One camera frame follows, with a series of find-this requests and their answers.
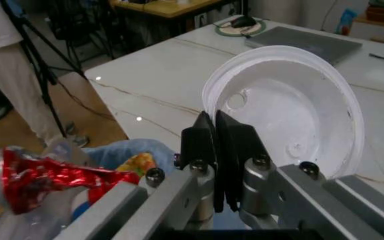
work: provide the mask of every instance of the bolt head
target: bolt head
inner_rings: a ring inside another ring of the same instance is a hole
[[[146,175],[146,184],[152,188],[158,187],[166,178],[164,170],[159,167],[154,167],[147,170]]]
[[[271,158],[267,154],[259,154],[257,157],[253,157],[253,164],[264,170],[268,170],[271,167]]]
[[[320,174],[320,168],[313,162],[303,161],[299,164],[299,169],[302,170],[305,174],[311,177],[313,180],[318,179]]]
[[[202,159],[195,159],[189,164],[190,171],[199,176],[205,175],[209,169],[209,164]]]

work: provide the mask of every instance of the black screw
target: black screw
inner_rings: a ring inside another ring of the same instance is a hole
[[[146,183],[152,188],[158,187],[166,178],[164,170],[159,167],[154,167],[146,172]]]
[[[173,162],[174,167],[179,169],[182,165],[181,159],[180,159],[180,153],[174,153],[173,158],[174,158],[174,162]]]
[[[318,179],[318,175],[320,174],[320,168],[313,162],[303,161],[299,164],[299,169],[302,170],[305,174],[307,174],[313,180]]]
[[[189,167],[192,173],[202,176],[207,173],[209,164],[202,159],[195,159],[190,163]]]
[[[259,154],[257,157],[253,157],[253,164],[262,170],[268,170],[271,168],[271,158],[267,154]]]

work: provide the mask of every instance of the blue cloth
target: blue cloth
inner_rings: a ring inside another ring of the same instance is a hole
[[[114,170],[131,158],[140,153],[150,153],[158,168],[164,170],[168,176],[175,168],[173,165],[174,151],[163,143],[153,139],[132,139],[116,141],[109,145],[83,148],[99,166]]]

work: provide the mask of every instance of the crushed soda can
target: crushed soda can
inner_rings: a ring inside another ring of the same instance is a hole
[[[49,156],[38,156],[9,146],[0,151],[0,200],[14,214],[27,213],[41,205],[51,192],[86,187],[88,200],[97,202],[119,182],[138,184],[131,171],[77,166]]]

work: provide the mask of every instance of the computer mouse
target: computer mouse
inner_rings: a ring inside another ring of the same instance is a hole
[[[251,16],[240,16],[230,22],[230,26],[234,29],[250,27],[256,24],[256,20]]]

